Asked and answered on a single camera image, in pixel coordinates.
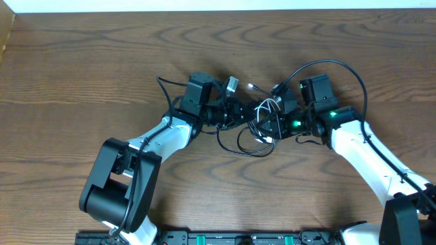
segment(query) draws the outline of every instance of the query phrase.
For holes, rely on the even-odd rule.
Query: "cardboard edge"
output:
[[[6,50],[6,44],[14,26],[15,13],[0,0],[0,64]]]

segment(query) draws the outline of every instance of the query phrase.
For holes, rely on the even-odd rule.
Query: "white wall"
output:
[[[436,0],[4,0],[16,13],[436,7]]]

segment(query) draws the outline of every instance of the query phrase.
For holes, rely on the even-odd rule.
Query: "green led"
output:
[[[300,121],[294,121],[294,127],[298,127],[301,126],[301,122]]]

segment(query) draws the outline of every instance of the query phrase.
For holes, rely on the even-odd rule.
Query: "tabletop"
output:
[[[71,244],[78,231],[107,230],[79,196],[106,139],[137,137],[168,109],[155,76],[234,76],[239,95],[259,99],[248,83],[269,90],[317,59],[358,71],[378,138],[436,182],[436,10],[19,14],[0,66],[0,244]],[[362,109],[358,81],[335,64],[290,86],[324,73],[341,105]],[[221,136],[232,149],[236,131]],[[288,139],[253,159],[204,134],[163,163],[149,212],[160,227],[192,231],[334,229],[382,215],[325,146]]]

